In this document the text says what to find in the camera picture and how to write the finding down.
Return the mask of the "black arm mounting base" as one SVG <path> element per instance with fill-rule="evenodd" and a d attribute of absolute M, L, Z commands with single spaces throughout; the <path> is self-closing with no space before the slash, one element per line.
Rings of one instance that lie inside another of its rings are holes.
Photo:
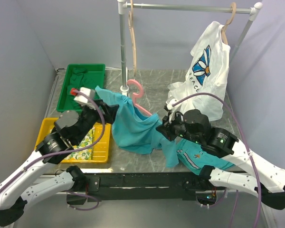
<path fill-rule="evenodd" d="M 192 172 L 84 173 L 73 192 L 104 200 L 196 200 L 196 193 L 222 190 Z"/>

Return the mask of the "pink plastic hanger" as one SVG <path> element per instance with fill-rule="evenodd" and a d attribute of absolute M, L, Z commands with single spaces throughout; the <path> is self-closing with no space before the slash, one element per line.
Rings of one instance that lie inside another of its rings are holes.
<path fill-rule="evenodd" d="M 144 88 L 143 86 L 138 82 L 136 81 L 135 79 L 129 79 L 127 81 L 127 84 L 128 85 L 133 85 L 133 86 L 136 86 L 137 89 L 138 89 L 138 92 L 137 93 L 132 93 L 132 101 L 133 101 L 133 105 L 143 114 L 145 114 L 146 116 L 151 116 L 152 114 L 146 110 L 145 108 L 143 108 L 142 106 L 140 106 L 138 103 L 137 103 L 137 99 L 138 98 L 142 98 L 143 95 L 144 95 Z"/>

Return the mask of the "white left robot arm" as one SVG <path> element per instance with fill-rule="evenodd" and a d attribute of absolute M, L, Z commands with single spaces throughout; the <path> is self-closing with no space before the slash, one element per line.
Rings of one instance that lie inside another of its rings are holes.
<path fill-rule="evenodd" d="M 37 185 L 33 182 L 47 170 L 62 162 L 78 146 L 95 123 L 113 124 L 119 105 L 95 101 L 96 108 L 83 106 L 63 112 L 48 134 L 27 160 L 0 184 L 0 227 L 17 221 L 24 211 L 61 191 L 79 191 L 87 183 L 78 166 L 70 166 L 61 174 Z"/>

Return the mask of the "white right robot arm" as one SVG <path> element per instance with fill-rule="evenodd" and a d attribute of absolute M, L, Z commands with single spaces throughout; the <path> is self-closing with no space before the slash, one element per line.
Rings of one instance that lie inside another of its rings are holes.
<path fill-rule="evenodd" d="M 261 198 L 265 205 L 285 209 L 285 169 L 268 162 L 258 154 L 247 151 L 244 143 L 228 130 L 211 126 L 206 115 L 199 110 L 176 113 L 174 120 L 165 116 L 156 130 L 166 139 L 180 137 L 196 143 L 201 149 L 219 159 L 234 164 L 246 174 L 224 171 L 214 165 L 205 165 L 199 174 L 199 185 L 244 191 Z"/>

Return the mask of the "light blue t shirt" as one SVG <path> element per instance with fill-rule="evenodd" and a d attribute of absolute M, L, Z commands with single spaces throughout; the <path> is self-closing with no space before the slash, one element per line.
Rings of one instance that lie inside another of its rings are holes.
<path fill-rule="evenodd" d="M 143 115 L 134 105 L 132 99 L 107 89 L 96 87 L 97 95 L 107 105 L 119 105 L 112 134 L 115 143 L 123 150 L 137 154 L 151 154 L 153 150 L 162 150 L 166 167 L 173 168 L 179 163 L 176 153 L 176 142 L 169 141 L 156 127 L 161 125 L 159 116 Z"/>

